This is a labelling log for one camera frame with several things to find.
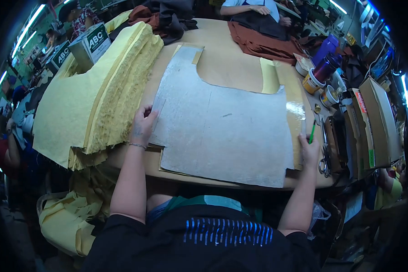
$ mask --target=pen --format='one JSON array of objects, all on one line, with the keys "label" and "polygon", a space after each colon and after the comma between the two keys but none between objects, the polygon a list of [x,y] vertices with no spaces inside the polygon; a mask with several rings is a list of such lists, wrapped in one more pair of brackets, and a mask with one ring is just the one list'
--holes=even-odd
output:
[{"label": "pen", "polygon": [[315,126],[316,126],[316,118],[314,118],[313,129],[311,130],[310,141],[308,142],[308,144],[311,144],[311,142],[313,141],[313,134],[314,134]]}]

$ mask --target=worker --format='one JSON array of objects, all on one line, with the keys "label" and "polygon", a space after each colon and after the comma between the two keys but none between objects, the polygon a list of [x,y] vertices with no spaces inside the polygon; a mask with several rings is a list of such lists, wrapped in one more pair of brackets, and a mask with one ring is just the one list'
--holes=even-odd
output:
[{"label": "worker", "polygon": [[110,216],[81,271],[320,270],[306,236],[319,160],[316,138],[308,144],[308,136],[299,135],[304,171],[273,229],[256,222],[238,201],[221,196],[165,197],[150,208],[144,151],[157,115],[151,105],[136,112]]},{"label": "worker", "polygon": [[296,0],[296,6],[293,7],[294,11],[301,17],[302,25],[305,24],[308,16],[308,9],[304,5],[304,1],[305,0]]},{"label": "worker", "polygon": [[12,93],[12,104],[13,104],[13,110],[16,109],[16,107],[18,106],[18,103],[21,102],[26,95],[29,94],[29,90],[23,86],[17,86]]},{"label": "worker", "polygon": [[395,203],[406,186],[405,177],[405,170],[398,173],[395,167],[379,169],[376,184],[370,187],[366,195],[366,207],[379,210]]},{"label": "worker", "polygon": [[251,10],[261,15],[270,14],[277,23],[284,27],[291,25],[289,17],[283,17],[278,13],[274,0],[226,0],[221,7],[221,15],[233,16]]},{"label": "worker", "polygon": [[58,17],[59,20],[63,23],[71,23],[73,27],[71,42],[74,41],[92,25],[101,23],[101,20],[98,18],[98,16],[90,9],[86,7],[82,9],[79,8],[76,0],[71,0],[66,3],[60,9]]},{"label": "worker", "polygon": [[18,146],[15,136],[12,134],[14,125],[13,119],[9,119],[6,124],[6,134],[3,134],[2,124],[0,124],[0,169],[11,179],[18,178],[20,167]]},{"label": "worker", "polygon": [[57,45],[57,40],[60,37],[60,34],[50,28],[49,30],[47,30],[46,36],[48,38],[46,50],[49,50],[51,46]]},{"label": "worker", "polygon": [[4,117],[0,116],[0,169],[11,179],[20,180],[29,187],[38,187],[47,172],[47,160],[32,148],[25,139],[22,149],[12,130],[16,126],[10,118],[7,121],[5,134],[2,131]]}]

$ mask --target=plastic bag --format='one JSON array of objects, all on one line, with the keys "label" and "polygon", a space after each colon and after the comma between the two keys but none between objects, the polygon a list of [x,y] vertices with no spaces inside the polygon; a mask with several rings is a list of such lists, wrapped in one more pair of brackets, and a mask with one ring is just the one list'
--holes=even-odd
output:
[{"label": "plastic bag", "polygon": [[321,204],[317,200],[314,201],[313,203],[313,214],[311,216],[311,223],[310,227],[308,228],[307,232],[307,239],[308,240],[313,240],[316,236],[313,235],[311,232],[311,229],[313,228],[314,224],[316,223],[316,220],[328,220],[328,218],[331,217],[331,213],[325,210]]}]

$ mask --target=cardboard box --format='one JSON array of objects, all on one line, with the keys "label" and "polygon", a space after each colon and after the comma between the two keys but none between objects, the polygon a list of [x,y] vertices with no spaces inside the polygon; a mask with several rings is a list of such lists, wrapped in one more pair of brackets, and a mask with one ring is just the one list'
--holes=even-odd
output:
[{"label": "cardboard box", "polygon": [[375,166],[389,167],[402,154],[400,137],[387,93],[371,77],[361,84],[360,93],[367,109],[375,143]]},{"label": "cardboard box", "polygon": [[362,140],[358,119],[353,105],[346,105],[345,117],[346,131],[348,132],[349,146],[352,154],[352,174],[354,180],[365,178],[364,157],[362,154]]},{"label": "cardboard box", "polygon": [[111,44],[104,23],[98,23],[78,36],[68,48],[73,53],[80,69],[86,72],[97,63]]},{"label": "cardboard box", "polygon": [[70,41],[66,40],[60,45],[58,51],[56,51],[47,61],[46,66],[49,70],[56,74],[59,68],[62,66],[62,63],[65,61],[66,57],[70,54],[70,49],[68,48]]},{"label": "cardboard box", "polygon": [[363,157],[364,169],[375,168],[375,146],[373,144],[372,127],[364,105],[364,99],[359,89],[350,89],[354,93],[352,105],[358,123],[361,138],[361,154]]}]

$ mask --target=person's right hand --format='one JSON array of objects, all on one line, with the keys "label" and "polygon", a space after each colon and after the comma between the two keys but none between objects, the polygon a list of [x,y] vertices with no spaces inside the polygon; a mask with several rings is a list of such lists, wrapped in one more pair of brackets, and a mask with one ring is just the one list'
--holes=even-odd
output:
[{"label": "person's right hand", "polygon": [[251,10],[260,13],[261,15],[270,14],[271,11],[266,6],[261,5],[250,5]]},{"label": "person's right hand", "polygon": [[148,145],[153,132],[153,122],[159,114],[158,110],[151,111],[152,108],[152,105],[145,105],[137,109],[133,118],[130,143]]},{"label": "person's right hand", "polygon": [[319,162],[319,149],[320,144],[316,137],[313,137],[311,144],[308,144],[310,140],[310,134],[298,135],[299,142],[302,146],[302,157],[304,158],[304,167],[317,167]]},{"label": "person's right hand", "polygon": [[12,129],[12,126],[15,125],[15,121],[12,118],[9,118],[8,123],[6,124],[6,130]]}]

